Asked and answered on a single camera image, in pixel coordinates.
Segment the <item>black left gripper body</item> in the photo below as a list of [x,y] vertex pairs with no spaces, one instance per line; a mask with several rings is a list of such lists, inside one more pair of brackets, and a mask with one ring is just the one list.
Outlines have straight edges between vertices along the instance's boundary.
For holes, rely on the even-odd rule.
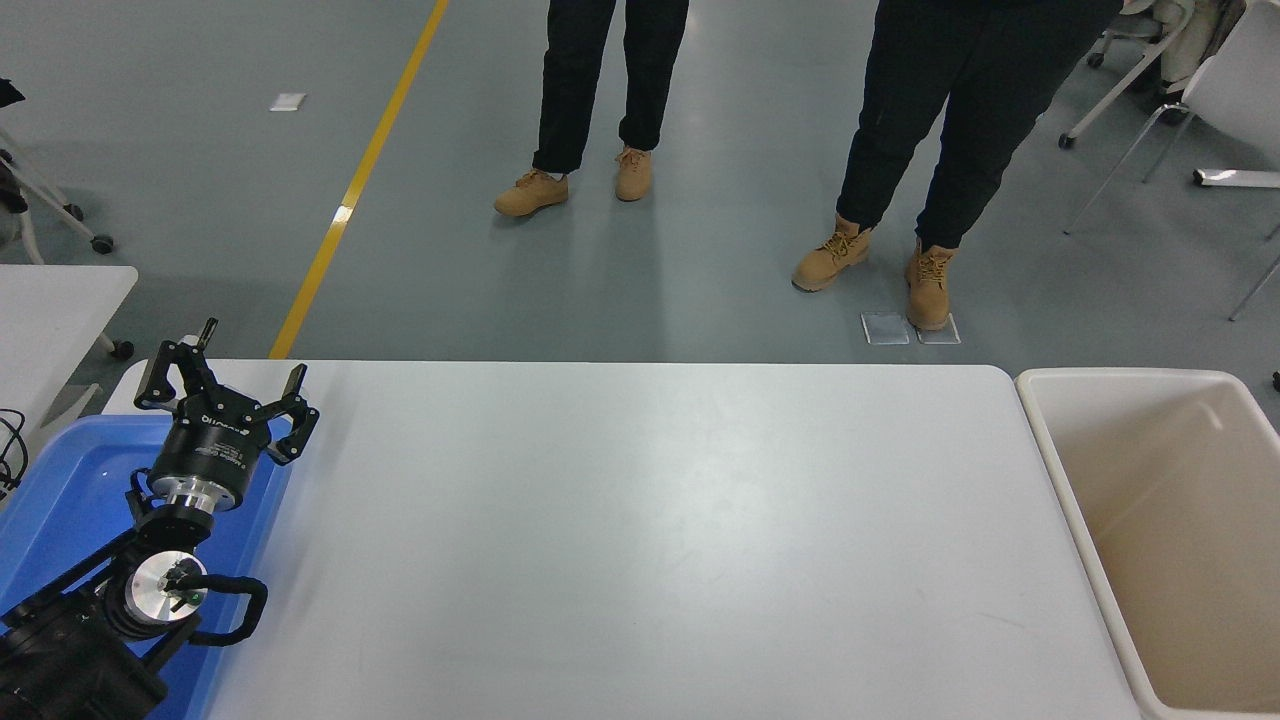
[[218,497],[242,497],[270,438],[268,423],[246,421],[243,414],[180,407],[150,468],[150,492],[170,495],[179,484],[198,480],[215,486]]

